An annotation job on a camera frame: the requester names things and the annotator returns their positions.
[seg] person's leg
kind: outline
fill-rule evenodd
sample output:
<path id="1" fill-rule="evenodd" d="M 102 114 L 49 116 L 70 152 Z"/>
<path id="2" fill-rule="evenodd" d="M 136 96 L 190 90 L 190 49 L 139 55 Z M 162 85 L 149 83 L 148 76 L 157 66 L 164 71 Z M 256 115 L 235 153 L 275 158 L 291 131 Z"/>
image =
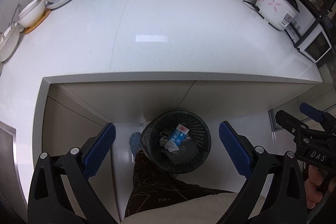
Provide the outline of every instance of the person's leg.
<path id="1" fill-rule="evenodd" d="M 137 140 L 141 140 L 140 133 L 134 133 L 130 139 L 131 150 L 135 156 L 133 172 L 134 189 L 127 203 L 125 217 L 194 198 L 228 192 L 187 184 L 172 178 L 168 174 L 163 174 L 159 168 L 146 157 L 145 153 L 140 150 L 141 142 L 137 144 Z"/>

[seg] blue and white plate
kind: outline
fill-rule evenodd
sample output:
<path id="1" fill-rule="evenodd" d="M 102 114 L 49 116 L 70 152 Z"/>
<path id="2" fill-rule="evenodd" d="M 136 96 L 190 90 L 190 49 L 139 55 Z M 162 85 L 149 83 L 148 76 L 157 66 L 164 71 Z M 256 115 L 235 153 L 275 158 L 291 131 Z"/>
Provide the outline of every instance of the blue and white plate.
<path id="1" fill-rule="evenodd" d="M 61 6 L 63 6 L 64 4 L 68 3 L 70 0 L 59 0 L 55 3 L 47 3 L 47 9 L 53 10 L 56 8 L 59 8 Z"/>

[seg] finger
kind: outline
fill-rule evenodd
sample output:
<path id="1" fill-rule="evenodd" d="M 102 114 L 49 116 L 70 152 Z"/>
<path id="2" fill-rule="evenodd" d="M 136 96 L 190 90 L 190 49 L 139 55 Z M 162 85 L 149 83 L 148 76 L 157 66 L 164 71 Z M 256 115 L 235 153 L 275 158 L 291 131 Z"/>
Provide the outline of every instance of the finger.
<path id="1" fill-rule="evenodd" d="M 316 205 L 316 202 L 307 199 L 307 208 L 308 209 L 313 209 L 315 207 L 315 205 Z"/>
<path id="2" fill-rule="evenodd" d="M 322 184 L 323 176 L 317 167 L 309 165 L 308 175 L 309 180 L 316 186 L 320 186 Z"/>
<path id="3" fill-rule="evenodd" d="M 306 190 L 307 199 L 313 202 L 319 202 L 322 198 L 322 193 L 316 190 L 316 185 L 307 179 L 304 183 L 304 187 Z"/>
<path id="4" fill-rule="evenodd" d="M 328 190 L 329 190 L 330 192 L 332 192 L 332 191 L 335 189 L 335 186 L 336 186 L 336 177 L 334 177 L 334 178 L 330 181 Z"/>

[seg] trash can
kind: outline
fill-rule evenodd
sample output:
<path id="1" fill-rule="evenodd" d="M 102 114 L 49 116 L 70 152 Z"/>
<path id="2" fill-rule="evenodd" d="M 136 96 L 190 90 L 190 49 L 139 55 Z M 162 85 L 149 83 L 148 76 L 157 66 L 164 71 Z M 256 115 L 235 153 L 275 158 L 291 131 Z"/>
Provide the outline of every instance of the trash can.
<path id="1" fill-rule="evenodd" d="M 179 125 L 189 129 L 178 151 L 169 152 L 160 146 L 162 132 L 173 133 Z M 151 121 L 142 132 L 142 146 L 149 158 L 163 171 L 189 173 L 206 160 L 211 148 L 210 131 L 196 114 L 186 110 L 165 112 Z"/>

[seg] white countertop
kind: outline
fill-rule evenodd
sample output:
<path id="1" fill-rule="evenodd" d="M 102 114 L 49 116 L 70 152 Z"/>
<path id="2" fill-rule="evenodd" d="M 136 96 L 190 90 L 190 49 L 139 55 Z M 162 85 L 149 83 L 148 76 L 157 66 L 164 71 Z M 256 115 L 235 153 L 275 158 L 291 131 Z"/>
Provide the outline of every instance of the white countertop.
<path id="1" fill-rule="evenodd" d="M 322 82 L 242 0 L 73 0 L 21 37 L 0 76 L 26 200 L 49 83 L 164 79 Z"/>

